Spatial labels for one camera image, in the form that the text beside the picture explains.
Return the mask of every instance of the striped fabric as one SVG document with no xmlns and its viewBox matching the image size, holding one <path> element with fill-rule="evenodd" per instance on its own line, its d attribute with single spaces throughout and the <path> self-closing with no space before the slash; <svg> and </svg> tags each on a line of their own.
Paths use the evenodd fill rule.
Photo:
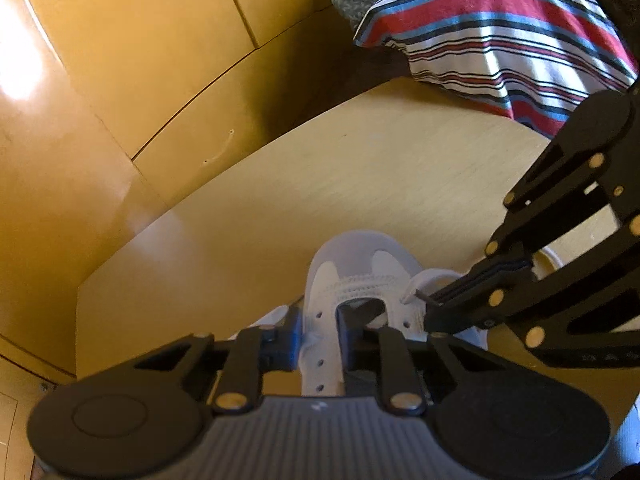
<svg viewBox="0 0 640 480">
<path fill-rule="evenodd" d="M 416 80 L 547 137 L 588 95 L 624 91 L 637 71 L 595 0 L 380 0 L 354 41 L 398 48 Z"/>
</svg>

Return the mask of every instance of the gold pin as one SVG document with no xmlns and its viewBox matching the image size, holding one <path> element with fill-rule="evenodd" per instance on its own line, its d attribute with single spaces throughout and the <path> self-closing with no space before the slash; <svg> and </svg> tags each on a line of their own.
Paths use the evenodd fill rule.
<svg viewBox="0 0 640 480">
<path fill-rule="evenodd" d="M 486 254 L 487 256 L 491 256 L 492 254 L 495 254 L 495 251 L 497 250 L 498 250 L 498 242 L 496 242 L 495 240 L 492 240 L 484 248 L 484 254 Z"/>
<path fill-rule="evenodd" d="M 589 159 L 589 167 L 596 170 L 604 164 L 605 156 L 603 153 L 596 153 Z"/>
<path fill-rule="evenodd" d="M 640 236 L 640 215 L 636 216 L 629 224 L 629 229 L 633 236 Z"/>
<path fill-rule="evenodd" d="M 503 299 L 504 291 L 501 288 L 497 288 L 489 296 L 489 306 L 496 307 L 502 303 Z"/>
<path fill-rule="evenodd" d="M 511 205 L 511 202 L 513 202 L 516 198 L 516 194 L 513 191 L 510 191 L 507 193 L 507 195 L 505 195 L 504 200 L 502 201 L 502 204 L 504 204 L 505 206 Z"/>
<path fill-rule="evenodd" d="M 243 394 L 235 392 L 227 392 L 216 399 L 216 405 L 223 410 L 241 410 L 247 402 L 248 399 Z"/>
<path fill-rule="evenodd" d="M 545 329 L 541 326 L 535 326 L 527 332 L 525 343 L 529 348 L 537 348 L 542 345 L 545 340 Z"/>
</svg>

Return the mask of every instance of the wooden table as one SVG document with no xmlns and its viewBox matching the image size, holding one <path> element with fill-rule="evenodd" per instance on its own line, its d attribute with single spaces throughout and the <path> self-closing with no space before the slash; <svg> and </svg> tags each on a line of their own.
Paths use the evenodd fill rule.
<svg viewBox="0 0 640 480">
<path fill-rule="evenodd" d="M 78 376 L 191 332 L 226 338 L 297 298 L 316 250 L 345 230 L 384 231 L 425 267 L 465 271 L 545 145 L 409 79 L 366 92 L 211 180 L 94 272 L 79 289 Z M 569 261 L 614 229 L 605 211 L 555 248 Z M 551 370 L 504 327 L 490 347 L 587 391 L 615 427 L 640 390 L 637 370 Z M 266 379 L 269 392 L 300 387 Z"/>
</svg>

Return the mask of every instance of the striped cloth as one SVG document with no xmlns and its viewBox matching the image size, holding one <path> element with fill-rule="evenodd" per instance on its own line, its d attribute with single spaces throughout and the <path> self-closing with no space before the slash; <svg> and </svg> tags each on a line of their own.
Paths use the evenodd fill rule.
<svg viewBox="0 0 640 480">
<path fill-rule="evenodd" d="M 595 0 L 379 0 L 354 41 L 398 48 L 414 79 L 547 137 L 587 96 L 625 91 L 637 71 Z"/>
</svg>

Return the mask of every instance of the gray ribbed panel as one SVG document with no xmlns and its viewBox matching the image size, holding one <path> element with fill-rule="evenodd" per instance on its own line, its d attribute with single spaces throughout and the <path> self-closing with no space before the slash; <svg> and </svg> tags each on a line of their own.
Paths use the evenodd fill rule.
<svg viewBox="0 0 640 480">
<path fill-rule="evenodd" d="M 153 480 L 482 480 L 413 418 L 373 398 L 267 397 L 220 417 L 198 448 Z"/>
</svg>

